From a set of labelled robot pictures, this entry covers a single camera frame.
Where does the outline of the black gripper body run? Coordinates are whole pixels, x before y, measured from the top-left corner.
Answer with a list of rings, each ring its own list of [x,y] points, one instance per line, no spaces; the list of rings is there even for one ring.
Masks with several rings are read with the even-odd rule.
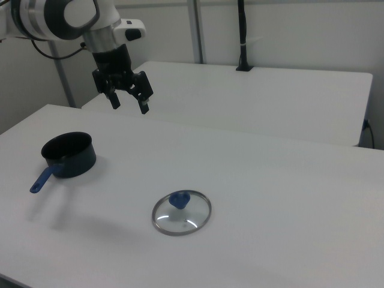
[[[118,90],[136,89],[131,59],[125,44],[108,52],[92,53],[97,69],[92,72],[98,91],[106,91],[107,83]]]

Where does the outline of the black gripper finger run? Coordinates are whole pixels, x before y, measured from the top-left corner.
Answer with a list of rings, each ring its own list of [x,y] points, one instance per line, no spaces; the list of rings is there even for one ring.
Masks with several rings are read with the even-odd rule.
[[[149,112],[148,101],[154,92],[144,71],[134,73],[130,76],[130,84],[127,92],[137,100],[143,115]]]
[[[112,78],[109,75],[103,74],[99,69],[92,72],[95,86],[100,94],[104,94],[109,99],[112,108],[117,109],[120,107],[120,102],[116,94],[116,89],[113,84]]]

